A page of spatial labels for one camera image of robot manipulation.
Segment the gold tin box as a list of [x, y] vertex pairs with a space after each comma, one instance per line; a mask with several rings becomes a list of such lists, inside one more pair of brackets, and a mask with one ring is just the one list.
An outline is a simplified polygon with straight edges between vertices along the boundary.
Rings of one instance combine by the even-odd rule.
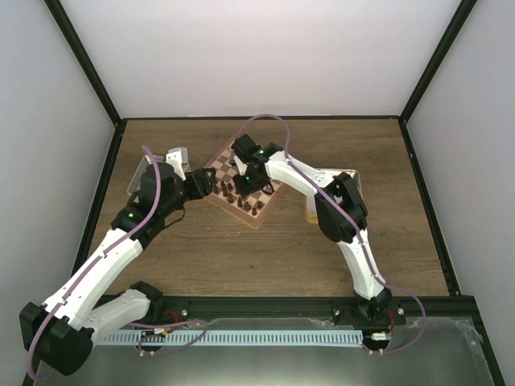
[[[349, 175], [356, 183], [357, 190], [362, 195], [361, 178], [359, 172], [353, 169], [319, 169], [324, 178], [334, 177], [341, 173]], [[315, 201], [313, 198], [306, 198], [305, 202], [305, 219], [309, 224], [317, 224], [318, 218], [315, 209]]]

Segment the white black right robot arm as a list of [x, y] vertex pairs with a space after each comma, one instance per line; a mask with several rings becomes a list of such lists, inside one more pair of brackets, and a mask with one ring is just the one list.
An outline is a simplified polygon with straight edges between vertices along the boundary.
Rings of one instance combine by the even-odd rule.
[[206, 166], [216, 172], [209, 200], [252, 228], [262, 225], [287, 187], [304, 195], [307, 221], [344, 256], [360, 319], [374, 324], [385, 316], [392, 294], [369, 246], [368, 210], [355, 171], [314, 168], [247, 134], [231, 138]]

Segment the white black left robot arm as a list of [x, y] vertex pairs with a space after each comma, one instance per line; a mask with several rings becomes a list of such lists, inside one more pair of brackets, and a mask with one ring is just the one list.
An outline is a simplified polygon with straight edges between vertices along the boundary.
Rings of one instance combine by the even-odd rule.
[[155, 162], [141, 168], [130, 197], [101, 244], [73, 276], [42, 305], [30, 302], [20, 312], [23, 344], [64, 376], [76, 372], [107, 335], [132, 322], [154, 325], [164, 315], [163, 293], [143, 281], [103, 306], [97, 303], [119, 273], [167, 227], [166, 219], [187, 201], [212, 193], [212, 168], [183, 171], [181, 165]]

